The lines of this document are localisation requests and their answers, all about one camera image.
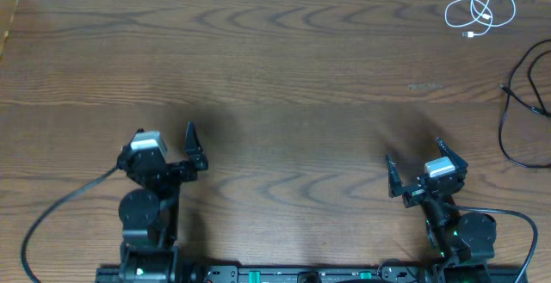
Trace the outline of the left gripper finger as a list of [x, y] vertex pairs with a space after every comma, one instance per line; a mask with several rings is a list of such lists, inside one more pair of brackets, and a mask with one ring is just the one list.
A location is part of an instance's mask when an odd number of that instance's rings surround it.
[[121, 153], [117, 157], [117, 163], [124, 163], [128, 160], [130, 156], [132, 156], [133, 150], [131, 148], [131, 143], [133, 141], [133, 138], [126, 144], [123, 145], [121, 148]]
[[203, 149], [196, 134], [195, 124], [192, 121], [188, 123], [186, 129], [184, 152], [190, 160], [196, 163], [203, 161]]

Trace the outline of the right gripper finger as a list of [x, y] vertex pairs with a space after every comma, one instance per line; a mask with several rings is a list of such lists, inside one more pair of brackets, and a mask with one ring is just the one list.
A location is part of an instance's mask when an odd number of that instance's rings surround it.
[[389, 155], [385, 155], [385, 160], [388, 175], [388, 195], [391, 198], [394, 198], [403, 194], [403, 184], [399, 177], [399, 173], [396, 170], [395, 162]]
[[447, 157], [457, 169], [465, 169], [468, 166], [468, 163], [458, 154], [452, 151], [451, 148], [441, 138], [436, 138], [436, 144], [441, 155], [443, 157]]

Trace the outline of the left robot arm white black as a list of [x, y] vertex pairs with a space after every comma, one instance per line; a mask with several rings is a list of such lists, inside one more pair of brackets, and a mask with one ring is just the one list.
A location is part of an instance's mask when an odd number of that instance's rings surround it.
[[139, 185], [123, 197], [119, 282], [186, 282], [185, 266], [176, 246], [181, 186], [208, 169], [208, 160], [189, 122], [185, 159], [168, 163], [160, 132], [139, 129], [121, 149], [117, 168]]

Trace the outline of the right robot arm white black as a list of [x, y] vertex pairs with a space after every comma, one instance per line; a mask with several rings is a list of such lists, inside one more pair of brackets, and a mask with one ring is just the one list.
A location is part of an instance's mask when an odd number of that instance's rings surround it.
[[424, 173], [414, 184], [405, 186], [391, 157], [385, 157], [388, 195], [400, 197], [404, 206], [421, 206], [425, 227], [433, 247], [440, 250], [438, 261], [418, 273], [421, 282], [445, 282], [445, 270], [453, 268], [457, 276], [473, 280], [471, 267], [486, 265], [495, 256], [497, 238], [495, 219], [483, 212], [460, 213], [452, 195], [464, 187], [468, 163], [453, 152], [441, 138], [436, 140], [441, 157], [424, 165]]

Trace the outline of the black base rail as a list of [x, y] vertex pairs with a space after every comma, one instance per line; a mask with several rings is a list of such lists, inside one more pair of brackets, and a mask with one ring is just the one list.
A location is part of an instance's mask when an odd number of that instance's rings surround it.
[[430, 270], [412, 264], [385, 262], [369, 268], [246, 268], [234, 265], [187, 264], [178, 274], [163, 274], [152, 266], [111, 266], [96, 270], [95, 283], [199, 282], [199, 283], [303, 283], [303, 282], [437, 282]]

